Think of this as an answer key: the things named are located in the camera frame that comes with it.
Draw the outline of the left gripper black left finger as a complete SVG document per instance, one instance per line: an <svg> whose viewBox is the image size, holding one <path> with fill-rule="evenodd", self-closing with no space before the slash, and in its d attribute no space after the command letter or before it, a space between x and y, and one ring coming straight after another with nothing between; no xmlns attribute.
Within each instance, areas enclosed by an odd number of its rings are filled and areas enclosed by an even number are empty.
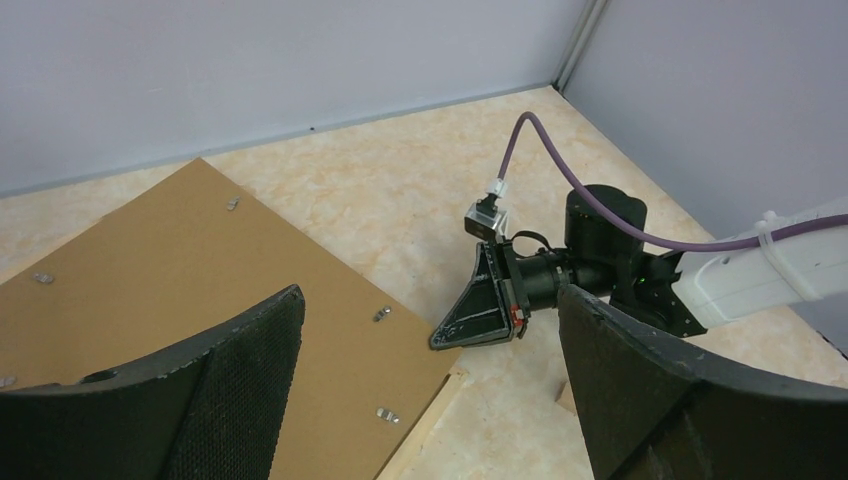
<svg viewBox="0 0 848 480"><path fill-rule="evenodd" d="M5 479L266 479L301 346L289 286L75 384L1 396Z"/></svg>

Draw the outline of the brown frame backing board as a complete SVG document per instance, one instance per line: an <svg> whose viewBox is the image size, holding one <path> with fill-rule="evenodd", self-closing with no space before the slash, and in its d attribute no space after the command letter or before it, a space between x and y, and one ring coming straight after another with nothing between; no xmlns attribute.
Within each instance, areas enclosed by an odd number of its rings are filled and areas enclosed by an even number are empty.
<svg viewBox="0 0 848 480"><path fill-rule="evenodd" d="M203 160L1 285L1 374L69 384L289 285L302 344L271 477L372 479L457 360L429 325Z"/></svg>

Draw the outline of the wooden picture frame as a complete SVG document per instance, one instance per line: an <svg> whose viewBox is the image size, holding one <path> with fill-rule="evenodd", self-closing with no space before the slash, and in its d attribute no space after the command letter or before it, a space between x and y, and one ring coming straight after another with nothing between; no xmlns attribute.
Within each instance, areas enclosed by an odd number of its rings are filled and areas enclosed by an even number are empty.
<svg viewBox="0 0 848 480"><path fill-rule="evenodd" d="M400 478L412 460L424 449L432 430L462 389L467 376L467 370L460 367L451 368L427 407L377 474L377 480Z"/></svg>

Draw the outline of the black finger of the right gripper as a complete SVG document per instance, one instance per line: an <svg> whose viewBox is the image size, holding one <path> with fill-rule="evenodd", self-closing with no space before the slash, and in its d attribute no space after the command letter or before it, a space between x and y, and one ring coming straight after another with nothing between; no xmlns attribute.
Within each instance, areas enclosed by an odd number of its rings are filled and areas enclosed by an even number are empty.
<svg viewBox="0 0 848 480"><path fill-rule="evenodd" d="M506 343L513 332L496 244L476 245L470 281L429 339L433 351Z"/></svg>

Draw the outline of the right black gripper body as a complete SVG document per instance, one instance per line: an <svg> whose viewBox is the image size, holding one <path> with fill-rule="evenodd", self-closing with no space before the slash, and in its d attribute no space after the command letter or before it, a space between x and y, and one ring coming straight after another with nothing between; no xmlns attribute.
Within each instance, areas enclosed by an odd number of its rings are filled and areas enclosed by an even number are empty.
<svg viewBox="0 0 848 480"><path fill-rule="evenodd" d="M529 238L541 247L529 256L515 251L514 241ZM575 282L574 262L571 252L554 248L548 239L534 231L518 231L511 238L499 238L495 243L501 279L505 288L505 310L510 335L525 335L531 314L537 310L557 307L561 287Z"/></svg>

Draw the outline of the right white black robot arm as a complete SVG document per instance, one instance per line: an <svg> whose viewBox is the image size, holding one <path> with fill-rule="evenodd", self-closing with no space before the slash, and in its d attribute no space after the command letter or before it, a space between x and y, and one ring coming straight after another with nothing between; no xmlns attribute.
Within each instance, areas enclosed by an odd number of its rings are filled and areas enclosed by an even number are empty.
<svg viewBox="0 0 848 480"><path fill-rule="evenodd" d="M553 309L577 286L619 311L678 337L704 334L753 313L810 302L847 289L847 202L836 199L790 217L767 213L742 248L645 250L577 192L567 196L565 244L543 242L529 256L505 234L496 183L465 217L478 238L472 278L430 337L433 350L522 337L531 315Z"/></svg>

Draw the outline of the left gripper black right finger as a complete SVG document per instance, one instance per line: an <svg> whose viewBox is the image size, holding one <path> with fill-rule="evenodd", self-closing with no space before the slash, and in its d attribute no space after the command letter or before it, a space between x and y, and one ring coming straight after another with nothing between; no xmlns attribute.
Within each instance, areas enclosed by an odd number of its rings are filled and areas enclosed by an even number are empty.
<svg viewBox="0 0 848 480"><path fill-rule="evenodd" d="M597 479L843 479L845 389L730 360L576 287L562 350Z"/></svg>

